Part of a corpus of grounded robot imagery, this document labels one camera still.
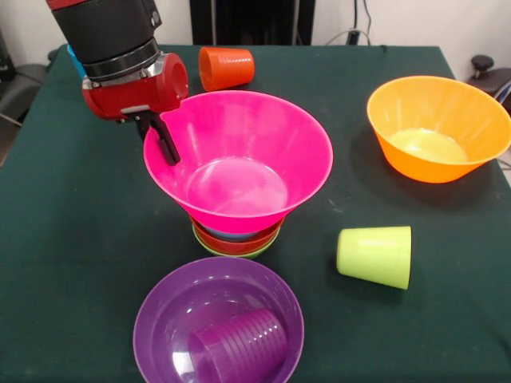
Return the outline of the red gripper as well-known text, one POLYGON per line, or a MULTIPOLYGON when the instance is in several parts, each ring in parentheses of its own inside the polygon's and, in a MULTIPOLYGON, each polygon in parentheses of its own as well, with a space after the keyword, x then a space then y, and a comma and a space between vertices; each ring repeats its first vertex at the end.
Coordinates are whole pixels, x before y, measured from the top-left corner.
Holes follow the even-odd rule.
POLYGON ((146 111, 134 118, 141 141, 149 129, 154 130, 167 164, 180 162, 170 131, 158 114, 178 108, 188 95, 188 74, 177 54, 163 53, 148 68, 116 80, 95 83, 86 77, 82 94, 92 112, 104 120, 125 120, 146 111))

